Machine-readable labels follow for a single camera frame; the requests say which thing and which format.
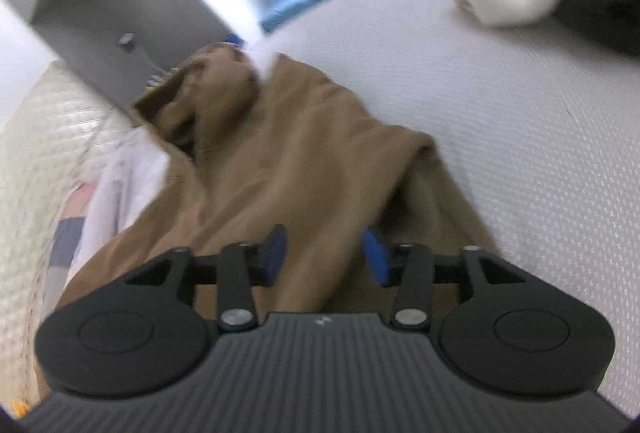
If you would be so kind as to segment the cream quilted headboard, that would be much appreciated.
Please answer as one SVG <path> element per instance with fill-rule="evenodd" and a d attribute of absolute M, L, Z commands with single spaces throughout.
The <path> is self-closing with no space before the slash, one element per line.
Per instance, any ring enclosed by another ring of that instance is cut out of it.
<path fill-rule="evenodd" d="M 62 62 L 50 63 L 1 133 L 1 405 L 38 399 L 34 338 L 70 192 L 94 182 L 129 118 Z"/>

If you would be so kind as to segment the brown hoodie sweatshirt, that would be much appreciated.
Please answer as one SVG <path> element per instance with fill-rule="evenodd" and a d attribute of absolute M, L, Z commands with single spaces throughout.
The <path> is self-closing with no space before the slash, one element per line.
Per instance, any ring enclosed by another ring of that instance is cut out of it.
<path fill-rule="evenodd" d="M 160 253 L 214 254 L 288 232 L 278 281 L 255 290 L 257 311 L 387 313 L 360 239 L 452 254 L 494 250 L 430 135 L 373 118 L 323 72 L 279 56 L 267 79 L 223 43 L 198 51 L 132 109 L 168 155 L 160 193 L 64 289 L 73 302 Z"/>

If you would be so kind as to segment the grey bed sheet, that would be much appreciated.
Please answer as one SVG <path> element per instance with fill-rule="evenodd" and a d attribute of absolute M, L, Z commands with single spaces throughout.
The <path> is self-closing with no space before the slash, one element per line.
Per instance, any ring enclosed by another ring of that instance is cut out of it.
<path fill-rule="evenodd" d="M 254 44 L 431 134 L 506 260 L 598 309 L 601 391 L 639 411 L 639 64 L 555 23 L 491 30 L 453 0 L 329 0 Z"/>

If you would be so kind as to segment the light grey duvet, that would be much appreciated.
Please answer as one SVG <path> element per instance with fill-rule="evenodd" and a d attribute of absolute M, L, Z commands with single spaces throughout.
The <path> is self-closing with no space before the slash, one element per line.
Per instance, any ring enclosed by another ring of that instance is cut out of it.
<path fill-rule="evenodd" d="M 160 192 L 168 155 L 142 128 L 128 131 L 107 160 L 90 201 L 68 278 L 125 231 Z"/>

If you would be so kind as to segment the patchwork pillow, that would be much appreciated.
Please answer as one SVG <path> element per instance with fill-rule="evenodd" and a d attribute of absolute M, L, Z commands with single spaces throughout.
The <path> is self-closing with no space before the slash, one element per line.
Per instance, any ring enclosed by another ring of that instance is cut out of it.
<path fill-rule="evenodd" d="M 62 205 L 44 279 L 41 318 L 47 317 L 60 300 L 95 190 L 96 183 L 80 182 L 73 186 Z"/>

